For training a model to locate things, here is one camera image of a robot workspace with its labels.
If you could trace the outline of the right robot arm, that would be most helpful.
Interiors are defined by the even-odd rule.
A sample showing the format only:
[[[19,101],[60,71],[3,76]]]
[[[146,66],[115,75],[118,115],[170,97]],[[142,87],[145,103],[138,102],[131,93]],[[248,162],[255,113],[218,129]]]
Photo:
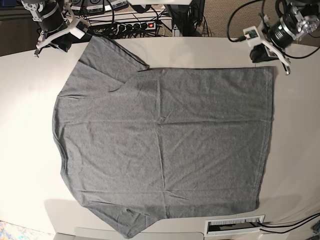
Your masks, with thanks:
[[[23,0],[21,3],[39,26],[38,43],[65,30],[70,24],[66,18],[64,0]]]

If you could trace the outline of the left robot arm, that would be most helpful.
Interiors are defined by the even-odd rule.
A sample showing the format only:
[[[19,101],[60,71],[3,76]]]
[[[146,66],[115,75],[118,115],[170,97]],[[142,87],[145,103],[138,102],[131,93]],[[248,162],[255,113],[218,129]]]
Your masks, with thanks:
[[[320,27],[320,2],[318,0],[277,0],[274,7],[278,20],[270,25],[269,16],[265,14],[265,4],[261,4],[258,35],[259,43],[250,52],[253,63],[279,60],[289,66],[289,59],[301,60],[319,51],[303,56],[292,56],[286,49],[294,42],[302,40]]]

